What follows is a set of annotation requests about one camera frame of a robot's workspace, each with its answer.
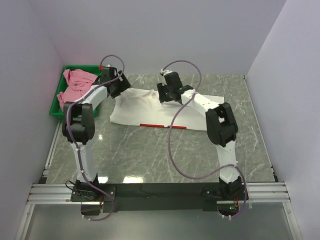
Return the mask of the white t-shirt with red print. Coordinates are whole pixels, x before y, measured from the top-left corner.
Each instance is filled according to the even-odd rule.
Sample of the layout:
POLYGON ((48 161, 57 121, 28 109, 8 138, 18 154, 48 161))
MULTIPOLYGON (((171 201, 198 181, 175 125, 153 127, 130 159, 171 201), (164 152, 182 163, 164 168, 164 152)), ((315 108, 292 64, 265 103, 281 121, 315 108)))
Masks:
POLYGON ((194 89, 181 95, 182 103, 169 101, 161 103, 155 90, 129 88, 115 98, 110 122, 127 126, 169 128, 174 115, 188 100, 186 107, 178 114, 173 128, 206 131, 205 113, 223 103, 224 97, 202 95, 194 89))

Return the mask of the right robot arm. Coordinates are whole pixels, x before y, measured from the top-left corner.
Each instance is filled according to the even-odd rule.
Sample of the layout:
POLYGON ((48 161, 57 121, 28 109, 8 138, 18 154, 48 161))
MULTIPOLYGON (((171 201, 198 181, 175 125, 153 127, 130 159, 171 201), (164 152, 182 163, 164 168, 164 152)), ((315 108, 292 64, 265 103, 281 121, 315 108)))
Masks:
POLYGON ((218 154, 219 193, 226 200, 232 199, 241 189, 242 179, 236 168, 235 153, 239 128, 230 104, 210 100, 190 85, 183 86, 179 74, 175 71, 162 69, 160 75, 164 77, 166 84, 157 84, 159 101, 175 101, 181 104, 169 124, 169 130, 172 130, 178 114, 185 107, 190 107, 205 117, 207 136, 215 145, 218 154))

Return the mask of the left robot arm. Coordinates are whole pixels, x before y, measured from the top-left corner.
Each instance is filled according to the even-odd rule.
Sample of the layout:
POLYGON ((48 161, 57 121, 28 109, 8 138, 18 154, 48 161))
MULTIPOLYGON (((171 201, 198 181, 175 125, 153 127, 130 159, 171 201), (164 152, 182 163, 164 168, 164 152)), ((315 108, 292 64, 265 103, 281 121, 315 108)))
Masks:
POLYGON ((101 74, 84 96, 73 102, 66 102, 63 109, 62 134, 72 147, 77 167, 71 195, 73 202, 104 198, 98 173, 93 166, 94 110, 106 98, 114 99, 131 87, 122 70, 118 71, 110 65, 100 65, 99 70, 101 74))

